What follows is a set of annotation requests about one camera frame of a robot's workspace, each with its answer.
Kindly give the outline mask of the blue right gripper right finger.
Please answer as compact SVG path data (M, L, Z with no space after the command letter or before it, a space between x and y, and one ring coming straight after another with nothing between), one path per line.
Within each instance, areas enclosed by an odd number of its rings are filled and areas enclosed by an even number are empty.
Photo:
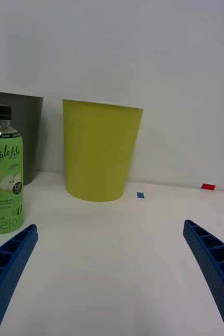
M224 322L224 243L191 220L184 222L183 236Z

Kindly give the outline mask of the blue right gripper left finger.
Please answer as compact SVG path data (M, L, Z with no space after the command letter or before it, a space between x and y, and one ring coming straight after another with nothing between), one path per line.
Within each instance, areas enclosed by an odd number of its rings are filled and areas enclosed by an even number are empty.
M0 325L37 241L37 226L31 224L0 247Z

